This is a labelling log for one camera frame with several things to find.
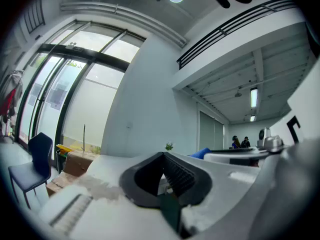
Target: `ceiling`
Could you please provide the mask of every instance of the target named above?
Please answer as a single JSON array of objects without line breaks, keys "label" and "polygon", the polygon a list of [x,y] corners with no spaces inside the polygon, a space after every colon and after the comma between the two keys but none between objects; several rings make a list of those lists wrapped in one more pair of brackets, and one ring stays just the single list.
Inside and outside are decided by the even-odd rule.
[{"label": "ceiling", "polygon": [[[63,0],[68,2],[89,2],[93,0]],[[183,0],[173,3],[169,0],[95,0],[118,4],[146,14],[167,25],[184,36],[201,18],[219,6],[215,0]]]},{"label": "ceiling", "polygon": [[[231,124],[249,122],[251,115],[256,121],[277,118],[290,111],[287,100],[311,69],[310,55],[307,33],[299,32],[228,62],[188,88]],[[257,108],[251,108],[254,87],[261,98]]]}]

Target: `yellow object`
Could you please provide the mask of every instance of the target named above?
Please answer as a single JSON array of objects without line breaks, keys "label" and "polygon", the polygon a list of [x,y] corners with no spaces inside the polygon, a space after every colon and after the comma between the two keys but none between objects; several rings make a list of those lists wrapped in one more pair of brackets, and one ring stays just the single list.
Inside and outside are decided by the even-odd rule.
[{"label": "yellow object", "polygon": [[71,149],[71,148],[69,148],[67,146],[61,145],[61,144],[56,145],[56,147],[60,149],[60,153],[62,153],[62,154],[64,154],[65,152],[74,151],[73,149]]}]

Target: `cardboard box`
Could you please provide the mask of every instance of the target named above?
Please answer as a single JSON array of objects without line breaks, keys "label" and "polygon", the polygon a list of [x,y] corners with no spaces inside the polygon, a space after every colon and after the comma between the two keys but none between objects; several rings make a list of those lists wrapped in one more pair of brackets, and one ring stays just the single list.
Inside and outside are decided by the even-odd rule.
[{"label": "cardboard box", "polygon": [[75,150],[66,156],[65,166],[63,171],[66,174],[80,177],[84,174],[90,164],[99,155],[88,151]]},{"label": "cardboard box", "polygon": [[47,184],[46,191],[48,196],[52,196],[54,193],[62,190],[66,186],[72,184],[78,177],[71,174],[61,172],[57,177],[55,177],[49,184]]}]

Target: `red object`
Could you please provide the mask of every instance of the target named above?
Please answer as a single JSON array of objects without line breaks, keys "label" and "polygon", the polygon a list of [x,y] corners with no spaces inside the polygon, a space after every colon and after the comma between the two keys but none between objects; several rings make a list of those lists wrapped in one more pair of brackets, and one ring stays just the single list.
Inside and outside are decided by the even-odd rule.
[{"label": "red object", "polygon": [[7,115],[7,114],[8,114],[8,110],[10,109],[10,105],[11,105],[12,100],[13,100],[14,97],[15,97],[16,91],[17,91],[17,89],[13,89],[13,90],[7,95],[7,97],[5,98],[3,104],[1,104],[1,106],[0,106],[0,115],[1,115],[1,116],[4,116],[4,115]]}]

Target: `floor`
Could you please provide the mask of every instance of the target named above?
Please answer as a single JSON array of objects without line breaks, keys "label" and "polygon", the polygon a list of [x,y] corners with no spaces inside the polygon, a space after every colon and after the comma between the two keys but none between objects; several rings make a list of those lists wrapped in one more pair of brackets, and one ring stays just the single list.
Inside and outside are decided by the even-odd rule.
[{"label": "floor", "polygon": [[[7,185],[7,189],[11,195],[11,198],[15,201],[14,192],[12,190],[8,167],[21,165],[32,161],[32,156],[18,143],[12,144],[11,139],[0,137],[0,173]],[[55,168],[51,168],[51,178],[48,183],[58,175],[58,171]],[[14,189],[19,200],[19,205],[27,207],[27,203],[24,198],[22,190],[17,186],[15,182]],[[41,207],[48,201],[48,193],[46,185],[42,184],[35,188],[36,195],[33,191],[26,193],[30,208],[33,212],[38,213]]]}]

